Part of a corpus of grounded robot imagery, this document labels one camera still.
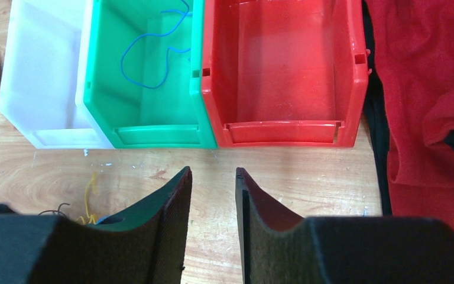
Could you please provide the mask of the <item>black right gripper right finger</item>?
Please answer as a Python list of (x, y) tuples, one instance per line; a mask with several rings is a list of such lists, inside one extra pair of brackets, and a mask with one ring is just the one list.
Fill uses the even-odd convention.
[(245, 283), (454, 283), (454, 231), (431, 218), (302, 217), (236, 170)]

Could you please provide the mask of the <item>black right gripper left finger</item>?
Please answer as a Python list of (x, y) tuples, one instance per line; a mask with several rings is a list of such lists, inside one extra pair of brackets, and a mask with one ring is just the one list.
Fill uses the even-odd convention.
[(0, 204), (0, 283), (179, 283), (192, 171), (96, 225)]

